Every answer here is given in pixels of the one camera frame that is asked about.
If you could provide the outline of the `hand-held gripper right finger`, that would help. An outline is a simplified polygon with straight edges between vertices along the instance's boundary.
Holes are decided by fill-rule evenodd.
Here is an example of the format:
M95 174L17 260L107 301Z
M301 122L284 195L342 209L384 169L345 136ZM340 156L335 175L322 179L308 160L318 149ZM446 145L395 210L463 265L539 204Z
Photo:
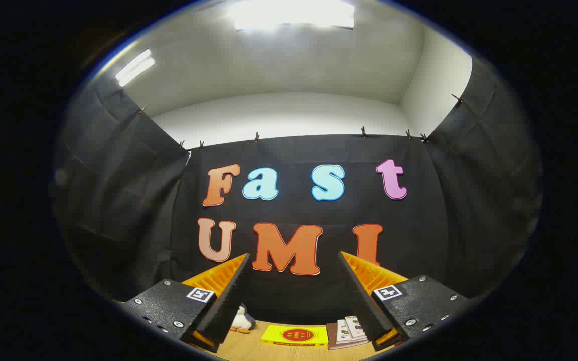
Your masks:
M338 262L353 315L375 351L427 337L472 307L431 276L408 279L343 251Z

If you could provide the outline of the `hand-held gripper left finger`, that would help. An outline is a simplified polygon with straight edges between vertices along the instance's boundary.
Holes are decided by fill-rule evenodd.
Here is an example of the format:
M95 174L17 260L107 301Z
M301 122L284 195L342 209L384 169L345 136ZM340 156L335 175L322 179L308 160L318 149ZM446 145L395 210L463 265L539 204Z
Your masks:
M241 305L250 256L242 254L183 282L163 279L120 302L120 308L169 339L216 353Z

